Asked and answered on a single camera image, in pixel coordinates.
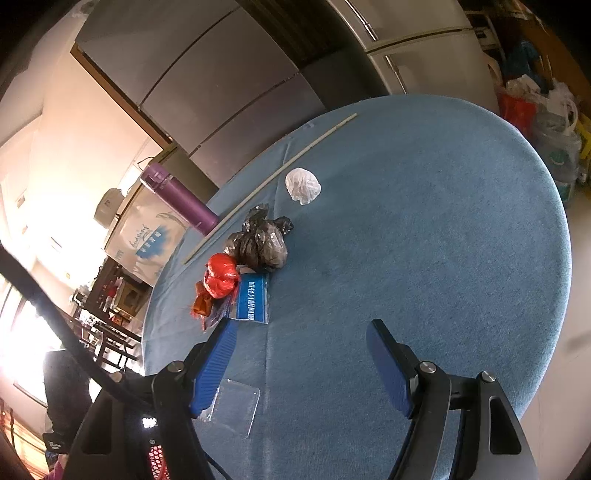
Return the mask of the clear plastic lid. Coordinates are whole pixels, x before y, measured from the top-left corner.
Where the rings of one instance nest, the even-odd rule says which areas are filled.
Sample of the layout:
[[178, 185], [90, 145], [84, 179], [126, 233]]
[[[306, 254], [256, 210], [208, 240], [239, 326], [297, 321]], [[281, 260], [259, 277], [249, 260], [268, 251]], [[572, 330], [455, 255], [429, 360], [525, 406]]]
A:
[[260, 394], [259, 388], [223, 379], [211, 405], [199, 414], [198, 419], [229, 430], [240, 438], [249, 438]]

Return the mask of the orange snack wrapper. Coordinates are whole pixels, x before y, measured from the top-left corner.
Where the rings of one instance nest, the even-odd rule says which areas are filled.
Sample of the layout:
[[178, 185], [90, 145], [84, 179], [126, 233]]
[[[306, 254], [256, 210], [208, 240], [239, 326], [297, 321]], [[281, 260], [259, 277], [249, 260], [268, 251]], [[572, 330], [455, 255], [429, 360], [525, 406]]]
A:
[[199, 281], [195, 284], [195, 300], [191, 306], [190, 314], [193, 318], [207, 318], [211, 316], [214, 297], [205, 288], [204, 283]]

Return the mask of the blue printed paper box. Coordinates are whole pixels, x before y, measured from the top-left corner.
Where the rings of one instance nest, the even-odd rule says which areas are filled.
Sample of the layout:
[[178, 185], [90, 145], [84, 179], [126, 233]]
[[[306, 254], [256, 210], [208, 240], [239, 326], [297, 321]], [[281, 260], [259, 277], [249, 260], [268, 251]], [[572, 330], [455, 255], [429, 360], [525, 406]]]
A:
[[236, 321], [269, 323], [269, 276], [262, 273], [247, 273], [240, 277], [238, 292], [233, 300], [229, 317]]

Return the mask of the red plastic trash bag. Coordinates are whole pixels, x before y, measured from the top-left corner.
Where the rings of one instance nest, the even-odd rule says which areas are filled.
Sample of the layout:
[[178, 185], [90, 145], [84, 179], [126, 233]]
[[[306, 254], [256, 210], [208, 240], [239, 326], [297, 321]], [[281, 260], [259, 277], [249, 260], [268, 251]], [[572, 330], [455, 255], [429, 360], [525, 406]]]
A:
[[204, 272], [204, 288], [214, 299], [222, 299], [235, 291], [240, 281], [235, 258], [216, 253], [209, 258]]

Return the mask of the black plastic trash bag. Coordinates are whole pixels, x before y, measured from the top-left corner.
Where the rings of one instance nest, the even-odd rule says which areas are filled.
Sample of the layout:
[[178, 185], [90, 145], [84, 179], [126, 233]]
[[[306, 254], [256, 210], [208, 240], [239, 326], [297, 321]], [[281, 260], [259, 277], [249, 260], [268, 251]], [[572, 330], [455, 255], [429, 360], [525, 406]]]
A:
[[238, 265], [256, 272], [274, 272], [287, 263], [287, 244], [284, 237], [294, 229], [287, 216], [270, 219], [269, 204], [259, 204], [249, 210], [242, 230], [232, 233], [224, 242], [224, 253]]

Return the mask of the white paper ball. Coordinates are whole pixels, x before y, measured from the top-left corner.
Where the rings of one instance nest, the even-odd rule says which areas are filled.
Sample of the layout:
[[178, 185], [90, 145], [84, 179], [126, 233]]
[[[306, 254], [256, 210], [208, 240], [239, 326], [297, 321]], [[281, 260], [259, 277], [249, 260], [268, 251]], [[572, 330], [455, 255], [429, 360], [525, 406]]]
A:
[[301, 205], [308, 205], [322, 192], [322, 185], [318, 182], [318, 178], [314, 173], [304, 168], [291, 170], [287, 173], [284, 183], [291, 200], [297, 201]]

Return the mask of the red plastic trash basket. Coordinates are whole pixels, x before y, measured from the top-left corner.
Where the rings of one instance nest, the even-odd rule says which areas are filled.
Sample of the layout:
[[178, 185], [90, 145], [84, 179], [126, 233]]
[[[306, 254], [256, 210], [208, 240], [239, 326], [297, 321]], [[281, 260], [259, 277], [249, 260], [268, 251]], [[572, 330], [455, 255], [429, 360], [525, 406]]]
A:
[[148, 450], [148, 463], [154, 480], [169, 480], [169, 471], [160, 445], [150, 441]]

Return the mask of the dark wooden chair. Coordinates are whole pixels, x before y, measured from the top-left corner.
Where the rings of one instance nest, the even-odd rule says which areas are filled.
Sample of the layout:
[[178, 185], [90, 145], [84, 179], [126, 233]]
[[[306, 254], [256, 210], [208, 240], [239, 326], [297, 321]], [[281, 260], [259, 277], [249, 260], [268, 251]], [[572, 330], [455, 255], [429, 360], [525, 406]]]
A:
[[123, 325], [101, 320], [81, 308], [67, 322], [100, 367], [118, 370], [140, 363], [141, 338]]

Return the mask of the dark wooden dining table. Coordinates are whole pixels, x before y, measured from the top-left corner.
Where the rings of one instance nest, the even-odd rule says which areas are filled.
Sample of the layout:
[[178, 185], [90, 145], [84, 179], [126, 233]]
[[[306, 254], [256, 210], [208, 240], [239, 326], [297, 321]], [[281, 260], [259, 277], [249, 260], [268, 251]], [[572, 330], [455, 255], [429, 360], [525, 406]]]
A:
[[127, 326], [146, 304], [152, 288], [107, 257], [82, 307], [94, 317]]

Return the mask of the blue round tablecloth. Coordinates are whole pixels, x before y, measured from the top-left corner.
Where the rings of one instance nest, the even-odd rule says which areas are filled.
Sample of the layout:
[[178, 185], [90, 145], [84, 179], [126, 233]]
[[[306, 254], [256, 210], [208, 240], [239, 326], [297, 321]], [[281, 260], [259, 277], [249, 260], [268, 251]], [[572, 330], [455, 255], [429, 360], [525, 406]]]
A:
[[[287, 173], [311, 171], [308, 205]], [[287, 264], [269, 284], [266, 325], [243, 322], [231, 380], [260, 389], [249, 438], [197, 422], [235, 479], [385, 479], [408, 428], [370, 358], [381, 319], [422, 360], [496, 374], [522, 414], [566, 313], [571, 249], [554, 181], [510, 123], [458, 99], [408, 95], [324, 114], [259, 155], [208, 205], [224, 225], [189, 231], [153, 290], [147, 374], [204, 339], [195, 283], [253, 205], [287, 216]]]

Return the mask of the white chest freezer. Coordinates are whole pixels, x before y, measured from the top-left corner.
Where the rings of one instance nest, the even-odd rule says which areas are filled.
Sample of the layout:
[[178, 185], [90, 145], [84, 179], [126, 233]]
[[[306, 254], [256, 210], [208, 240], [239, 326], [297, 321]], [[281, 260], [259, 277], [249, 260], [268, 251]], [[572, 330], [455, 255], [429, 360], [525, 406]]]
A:
[[154, 287], [189, 224], [137, 180], [111, 221], [104, 250], [127, 272]]

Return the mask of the purple thermos bottle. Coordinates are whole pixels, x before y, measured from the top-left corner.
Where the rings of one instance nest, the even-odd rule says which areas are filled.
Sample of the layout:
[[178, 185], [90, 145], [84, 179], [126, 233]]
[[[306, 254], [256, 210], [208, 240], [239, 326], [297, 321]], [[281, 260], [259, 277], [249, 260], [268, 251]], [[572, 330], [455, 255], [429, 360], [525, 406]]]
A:
[[150, 163], [140, 181], [202, 235], [211, 233], [218, 217], [162, 165]]

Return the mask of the white rice cooker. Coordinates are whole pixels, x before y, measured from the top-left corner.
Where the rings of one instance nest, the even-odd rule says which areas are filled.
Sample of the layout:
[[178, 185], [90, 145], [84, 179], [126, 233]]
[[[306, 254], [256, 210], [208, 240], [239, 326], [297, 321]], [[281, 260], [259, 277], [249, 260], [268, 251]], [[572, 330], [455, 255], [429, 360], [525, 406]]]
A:
[[94, 220], [103, 228], [108, 228], [114, 219], [117, 210], [124, 200], [124, 195], [118, 188], [108, 189], [98, 202]]

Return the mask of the large clear water jug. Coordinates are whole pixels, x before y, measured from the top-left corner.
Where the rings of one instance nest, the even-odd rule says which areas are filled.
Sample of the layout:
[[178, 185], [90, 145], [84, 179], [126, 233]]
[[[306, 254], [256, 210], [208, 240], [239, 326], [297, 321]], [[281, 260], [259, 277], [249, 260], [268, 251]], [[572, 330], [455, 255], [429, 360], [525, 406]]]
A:
[[579, 135], [566, 127], [564, 117], [540, 112], [531, 126], [531, 143], [548, 168], [562, 202], [568, 204], [578, 178]]

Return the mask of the pile of plastic bags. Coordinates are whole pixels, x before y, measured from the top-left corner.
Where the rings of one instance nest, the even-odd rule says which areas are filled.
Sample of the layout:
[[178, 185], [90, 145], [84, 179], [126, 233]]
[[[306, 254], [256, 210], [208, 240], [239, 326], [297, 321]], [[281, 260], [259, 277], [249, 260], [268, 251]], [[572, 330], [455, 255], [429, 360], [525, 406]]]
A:
[[517, 128], [527, 139], [532, 135], [535, 117], [550, 113], [561, 118], [565, 135], [575, 132], [579, 118], [574, 94], [564, 82], [552, 79], [552, 88], [543, 93], [541, 87], [528, 75], [509, 80], [495, 87], [501, 117]]

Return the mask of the grey cabinet wardrobe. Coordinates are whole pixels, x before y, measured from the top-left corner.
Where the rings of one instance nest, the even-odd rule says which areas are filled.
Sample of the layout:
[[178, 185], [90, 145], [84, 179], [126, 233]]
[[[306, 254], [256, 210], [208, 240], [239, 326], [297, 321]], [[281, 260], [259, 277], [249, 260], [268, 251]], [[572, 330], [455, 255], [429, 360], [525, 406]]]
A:
[[216, 186], [325, 112], [235, 1], [101, 1], [76, 44]]

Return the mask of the silver refrigerator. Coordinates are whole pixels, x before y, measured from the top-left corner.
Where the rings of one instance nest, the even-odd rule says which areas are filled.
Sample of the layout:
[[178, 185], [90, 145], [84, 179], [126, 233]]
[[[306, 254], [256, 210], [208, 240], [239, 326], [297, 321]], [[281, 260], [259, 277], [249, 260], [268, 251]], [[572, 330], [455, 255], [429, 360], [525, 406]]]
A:
[[391, 94], [460, 98], [499, 111], [485, 54], [455, 0], [332, 0]]

